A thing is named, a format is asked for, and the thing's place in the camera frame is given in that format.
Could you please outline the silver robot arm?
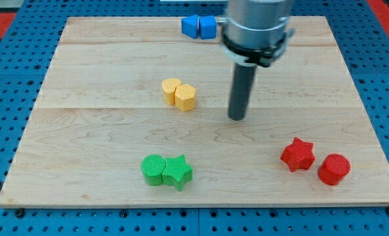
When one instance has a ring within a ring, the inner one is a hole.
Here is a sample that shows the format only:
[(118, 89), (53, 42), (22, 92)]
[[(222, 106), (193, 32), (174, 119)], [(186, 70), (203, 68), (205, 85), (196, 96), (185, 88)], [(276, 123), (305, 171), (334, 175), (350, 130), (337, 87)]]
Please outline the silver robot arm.
[(267, 68), (281, 57), (293, 29), (287, 24), (294, 0), (228, 0), (221, 25), (225, 55), (243, 67)]

